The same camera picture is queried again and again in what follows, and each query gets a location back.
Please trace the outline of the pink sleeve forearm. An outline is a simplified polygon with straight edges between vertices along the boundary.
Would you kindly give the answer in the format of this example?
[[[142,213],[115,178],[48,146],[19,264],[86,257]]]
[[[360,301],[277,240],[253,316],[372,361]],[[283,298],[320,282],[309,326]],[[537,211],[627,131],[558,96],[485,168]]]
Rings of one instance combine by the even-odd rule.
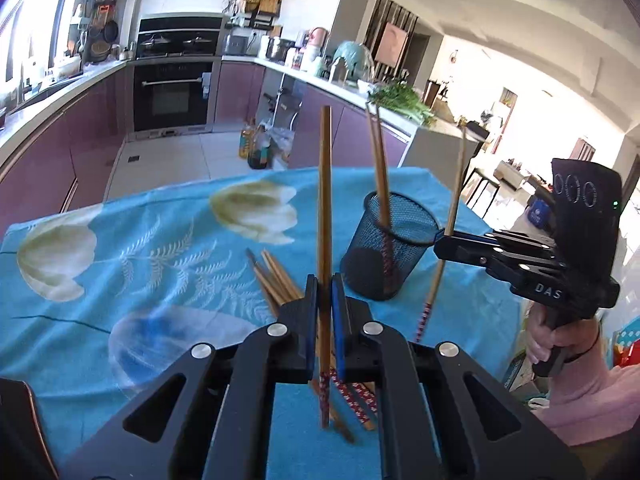
[[[624,434],[639,419],[639,367],[609,368],[599,338],[587,353],[566,359],[550,379],[549,405],[534,414],[569,446]]]

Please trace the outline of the person's right hand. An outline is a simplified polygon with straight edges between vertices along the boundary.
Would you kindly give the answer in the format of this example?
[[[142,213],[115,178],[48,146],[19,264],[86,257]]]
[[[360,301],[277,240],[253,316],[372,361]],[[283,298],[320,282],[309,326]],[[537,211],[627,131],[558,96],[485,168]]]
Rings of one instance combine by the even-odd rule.
[[[548,309],[534,302],[527,315],[526,354],[533,364],[547,362],[554,347],[566,350],[569,358],[587,353],[600,338],[596,318],[578,320],[552,330],[546,325]]]

